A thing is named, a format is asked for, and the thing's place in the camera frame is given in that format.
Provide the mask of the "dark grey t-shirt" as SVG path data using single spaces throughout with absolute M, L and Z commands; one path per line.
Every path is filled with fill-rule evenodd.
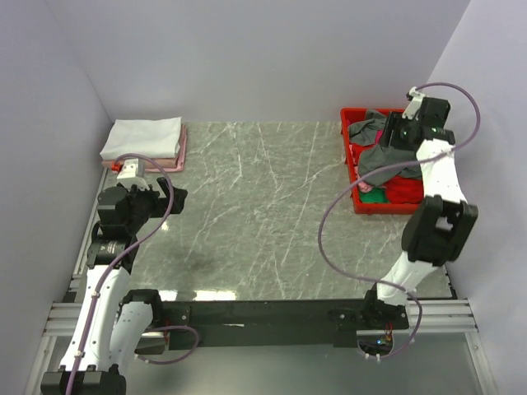
M 383 132 L 387 117 L 376 111 L 368 109 L 362 121 L 351 123 L 348 128 L 349 142 L 353 148 L 364 148 L 364 151 L 353 155 L 356 160 L 358 176 L 363 177 L 373 170 L 400 162 L 415 161 L 413 151 L 404 151 L 392 146 L 381 146 L 376 138 Z M 372 187 L 385 186 L 388 181 L 396 176 L 406 179 L 422 180 L 422 171 L 418 165 L 397 169 L 388 169 L 365 179 Z

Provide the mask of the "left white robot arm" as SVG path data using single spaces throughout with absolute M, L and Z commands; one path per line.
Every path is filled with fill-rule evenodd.
M 157 183 L 158 190 L 118 183 L 99 193 L 81 311 L 58 369 L 43 375 L 43 394 L 124 394 L 141 335 L 164 323 L 157 290 L 128 289 L 138 232 L 150 219 L 180 214 L 188 196 L 164 177 Z

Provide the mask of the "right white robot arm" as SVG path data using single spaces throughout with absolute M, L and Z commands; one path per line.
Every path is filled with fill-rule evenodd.
M 361 318 L 370 328 L 384 328 L 403 317 L 408 293 L 459 257 L 478 218 L 477 207 L 459 186 L 455 136 L 445 128 L 449 112 L 447 100 L 416 95 L 406 110 L 388 117 L 380 142 L 414 152 L 423 199 L 403 229 L 401 255 L 366 293 Z

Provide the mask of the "folded pink t-shirt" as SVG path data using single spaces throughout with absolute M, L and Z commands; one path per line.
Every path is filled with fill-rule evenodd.
M 167 173 L 177 173 L 181 172 L 184 169 L 184 163 L 185 163 L 185 157 L 186 157 L 186 150 L 187 150 L 187 141 L 188 141 L 188 131 L 186 125 L 183 125 L 181 127 L 181 135 L 180 139 L 178 141 L 179 143 L 179 149 L 177 151 L 177 155 L 175 158 L 160 158 L 155 159 L 155 162 L 158 165 L 161 165 L 164 171 Z M 115 170 L 113 169 L 113 161 L 112 160 L 103 160 L 101 162 L 102 166 L 108 169 L 111 169 L 115 173 Z M 149 162 L 145 164 L 145 172 L 147 173 L 159 173 L 159 170 Z

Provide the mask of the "folded white t-shirt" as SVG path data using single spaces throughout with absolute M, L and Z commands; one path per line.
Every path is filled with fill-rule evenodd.
M 160 120 L 117 119 L 100 152 L 103 160 L 128 153 L 152 159 L 175 158 L 180 150 L 181 117 Z

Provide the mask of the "red t-shirt in bin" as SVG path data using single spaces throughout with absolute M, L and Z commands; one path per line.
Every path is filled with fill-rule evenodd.
M 362 151 L 364 151 L 364 148 L 353 148 L 351 144 L 350 148 L 352 151 L 352 156 L 354 154 L 361 153 Z M 358 176 L 358 171 L 356 167 L 357 162 L 354 158 L 353 160 L 355 162 L 354 169 L 356 177 L 360 178 Z M 360 188 L 372 186 L 367 184 L 365 182 L 365 179 L 363 179 L 361 182 L 358 183 L 357 187 Z M 378 188 L 385 189 L 389 203 L 392 204 L 418 204 L 422 200 L 423 196 L 422 180 L 406 179 L 400 176 L 394 177 L 393 179 L 388 181 L 385 186 L 381 186 Z

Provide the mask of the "green cloth in bin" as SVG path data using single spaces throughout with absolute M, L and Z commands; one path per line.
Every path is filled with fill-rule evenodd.
M 358 189 L 359 200 L 365 204 L 388 204 L 384 188 L 360 187 Z

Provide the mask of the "red plastic bin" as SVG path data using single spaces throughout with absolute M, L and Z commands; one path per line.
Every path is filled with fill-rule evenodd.
M 352 151 L 349 142 L 348 127 L 355 122 L 363 121 L 366 118 L 367 108 L 347 107 L 340 110 L 341 136 L 343 139 L 344 164 L 347 167 L 349 181 L 352 183 L 357 180 Z M 359 197 L 359 188 L 354 186 L 350 192 L 353 210 L 359 215 L 412 215 L 418 208 L 417 204 L 392 204 L 392 203 L 365 203 Z

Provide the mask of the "black base crossbar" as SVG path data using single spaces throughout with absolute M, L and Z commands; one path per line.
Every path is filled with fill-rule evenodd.
M 388 316 L 366 311 L 366 302 L 348 300 L 164 301 L 147 330 L 165 330 L 168 347 L 188 350 L 197 331 L 202 347 L 324 345 L 355 347 L 359 331 L 409 328 L 404 308 Z

